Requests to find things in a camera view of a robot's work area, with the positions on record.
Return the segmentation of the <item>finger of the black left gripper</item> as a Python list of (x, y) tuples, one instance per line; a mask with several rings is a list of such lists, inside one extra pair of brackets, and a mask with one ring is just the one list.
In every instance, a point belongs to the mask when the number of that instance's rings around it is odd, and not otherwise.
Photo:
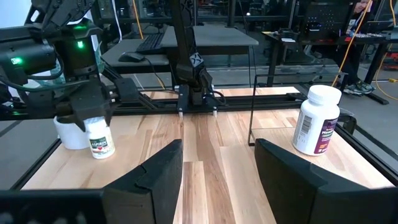
[(85, 132), (86, 131), (86, 127), (85, 127), (85, 123), (84, 120), (82, 118), (79, 118), (75, 115), (67, 115), (67, 116), (57, 116), (56, 121), (58, 121), (59, 123), (63, 123), (63, 124), (75, 124), (77, 125), (77, 127)]
[(108, 103), (104, 106), (104, 118), (106, 125), (109, 126), (113, 115), (113, 107)]

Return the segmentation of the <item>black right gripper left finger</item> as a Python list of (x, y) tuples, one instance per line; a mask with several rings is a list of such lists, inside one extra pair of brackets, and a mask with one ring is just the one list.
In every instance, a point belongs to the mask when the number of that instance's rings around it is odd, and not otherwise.
[(175, 139), (102, 188), (0, 190), (0, 224), (172, 224), (182, 171)]

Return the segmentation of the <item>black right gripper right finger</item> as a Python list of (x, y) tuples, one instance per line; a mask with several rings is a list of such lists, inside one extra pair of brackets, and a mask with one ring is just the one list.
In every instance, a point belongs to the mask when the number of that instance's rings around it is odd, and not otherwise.
[(398, 187), (369, 189), (262, 138), (254, 157), (277, 224), (398, 224)]

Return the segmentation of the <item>white aspirin bottle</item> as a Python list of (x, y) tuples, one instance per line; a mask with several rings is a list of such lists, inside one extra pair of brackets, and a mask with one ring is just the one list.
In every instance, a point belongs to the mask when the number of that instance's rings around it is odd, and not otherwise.
[(92, 156), (95, 159), (106, 159), (112, 156), (116, 148), (110, 127), (107, 125), (105, 118), (88, 118), (84, 120), (84, 125)]

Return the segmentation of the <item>white bottle purple label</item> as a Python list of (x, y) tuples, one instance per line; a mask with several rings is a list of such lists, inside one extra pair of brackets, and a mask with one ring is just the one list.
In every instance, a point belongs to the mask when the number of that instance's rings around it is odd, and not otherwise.
[(307, 99), (301, 104), (292, 144), (296, 150), (309, 156), (319, 156), (328, 149), (340, 115), (339, 89), (313, 85)]

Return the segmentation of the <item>black computer mouse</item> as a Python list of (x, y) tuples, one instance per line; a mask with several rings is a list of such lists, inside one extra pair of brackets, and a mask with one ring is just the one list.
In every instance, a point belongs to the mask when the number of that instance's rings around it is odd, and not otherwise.
[(124, 52), (121, 54), (121, 56), (118, 58), (119, 62), (142, 62), (146, 59), (145, 56), (142, 54), (139, 54), (137, 52)]

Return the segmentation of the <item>black keyboard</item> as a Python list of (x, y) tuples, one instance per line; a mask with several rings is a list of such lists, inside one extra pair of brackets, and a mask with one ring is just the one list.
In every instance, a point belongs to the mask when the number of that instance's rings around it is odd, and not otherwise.
[(143, 55), (163, 54), (164, 50), (161, 46), (164, 33), (151, 34), (136, 49), (137, 53)]

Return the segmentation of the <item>person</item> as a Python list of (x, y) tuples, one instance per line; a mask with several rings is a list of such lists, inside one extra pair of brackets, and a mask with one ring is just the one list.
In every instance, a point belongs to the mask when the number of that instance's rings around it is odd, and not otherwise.
[[(366, 14), (370, 11), (371, 5), (371, 0), (360, 0), (356, 3), (353, 16), (349, 22), (349, 34), (355, 33), (360, 21), (367, 21), (368, 16)], [(341, 47), (343, 57), (346, 57), (342, 66), (342, 71), (347, 73), (347, 83), (344, 89), (345, 93), (366, 95), (375, 90), (371, 84), (365, 83), (358, 77), (362, 49), (363, 45), (356, 44), (351, 44), (350, 46), (344, 45)]]

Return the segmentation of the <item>black metal workbench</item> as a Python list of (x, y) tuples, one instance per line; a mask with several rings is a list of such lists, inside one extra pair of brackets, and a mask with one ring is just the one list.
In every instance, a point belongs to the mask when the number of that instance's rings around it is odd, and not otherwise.
[(398, 39), (383, 39), (383, 40), (372, 40), (360, 38), (359, 40), (355, 40), (354, 37), (350, 36), (341, 36), (336, 40), (317, 40), (317, 41), (309, 41), (309, 40), (299, 40), (297, 39), (295, 42), (284, 42), (279, 38), (278, 35), (274, 35), (268, 32), (264, 33), (265, 37), (269, 39), (274, 44), (274, 48), (272, 51), (272, 55), (270, 57), (270, 65), (268, 71), (267, 78), (267, 87), (272, 87), (274, 84), (275, 77), (275, 68), (279, 64), (279, 52), (280, 49), (284, 47), (296, 47), (301, 48), (302, 45), (351, 45), (355, 44), (378, 44), (376, 53), (371, 62), (371, 66), (368, 69), (366, 78), (364, 80), (365, 83), (370, 84), (373, 81), (373, 78), (376, 76), (376, 73), (382, 66), (384, 57), (388, 54), (388, 48), (392, 44), (398, 44)]

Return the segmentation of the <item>grey desk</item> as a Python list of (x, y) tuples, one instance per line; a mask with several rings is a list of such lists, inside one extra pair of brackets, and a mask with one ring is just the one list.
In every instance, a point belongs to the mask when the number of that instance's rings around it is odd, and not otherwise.
[[(204, 25), (193, 28), (200, 55), (245, 55), (250, 46), (259, 42), (237, 30), (225, 26)], [(142, 62), (120, 62), (119, 57), (128, 51), (134, 52), (143, 42), (141, 39), (124, 39), (102, 55), (102, 58), (120, 74), (171, 72), (178, 58), (177, 40), (174, 27), (169, 26), (160, 46), (163, 54), (148, 55)]]

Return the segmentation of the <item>black perforated panel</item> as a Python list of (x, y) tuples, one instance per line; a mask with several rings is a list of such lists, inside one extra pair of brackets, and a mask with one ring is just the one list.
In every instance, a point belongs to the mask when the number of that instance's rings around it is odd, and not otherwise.
[(303, 20), (304, 39), (337, 39), (347, 25), (352, 6), (347, 0), (311, 1)]

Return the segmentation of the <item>black aluminium rig frame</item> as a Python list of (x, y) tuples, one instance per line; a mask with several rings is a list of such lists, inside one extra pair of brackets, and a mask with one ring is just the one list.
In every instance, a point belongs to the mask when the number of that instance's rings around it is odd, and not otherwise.
[[(210, 112), (251, 112), (251, 95), (224, 96), (218, 91), (204, 95), (202, 105), (193, 105), (189, 98), (187, 85), (181, 85), (176, 98), (152, 99), (137, 90), (134, 82), (128, 78), (113, 80), (106, 86), (111, 95), (113, 115), (111, 129), (127, 137), (122, 143), (116, 141), (117, 155), (110, 159), (91, 163), (81, 156), (77, 165), (70, 168), (71, 175), (62, 177), (66, 183), (61, 187), (70, 189), (80, 176), (88, 180), (99, 180), (104, 186), (112, 180), (132, 170), (131, 164), (145, 154), (144, 142), (151, 145), (159, 142), (162, 146), (175, 139), (182, 140), (183, 152), (189, 140), (185, 137), (183, 119), (188, 115), (205, 115)], [(55, 106), (64, 95), (56, 96), (51, 86), (44, 90), (35, 89), (32, 93), (20, 90), (20, 97), (11, 97), (14, 107), (2, 108), (0, 120), (8, 119), (47, 119), (56, 115)]]

